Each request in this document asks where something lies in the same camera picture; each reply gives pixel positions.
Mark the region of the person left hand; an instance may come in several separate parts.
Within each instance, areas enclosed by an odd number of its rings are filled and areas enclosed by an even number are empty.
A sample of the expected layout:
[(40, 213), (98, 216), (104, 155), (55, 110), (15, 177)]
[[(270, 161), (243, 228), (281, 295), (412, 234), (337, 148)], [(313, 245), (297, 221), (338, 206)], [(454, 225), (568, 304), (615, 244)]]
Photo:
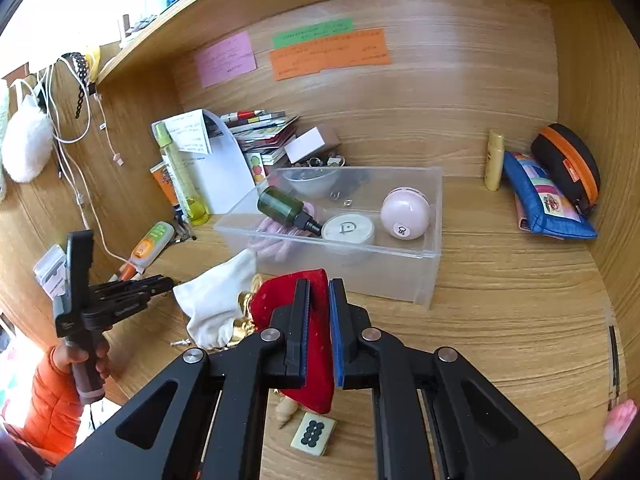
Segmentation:
[[(94, 352), (96, 352), (96, 370), (102, 379), (111, 376), (111, 365), (108, 352), (111, 347), (105, 338), (102, 338), (97, 344)], [(89, 359), (89, 353), (77, 346), (60, 342), (53, 351), (53, 364), (62, 373), (70, 374), (72, 365), (86, 362)]]

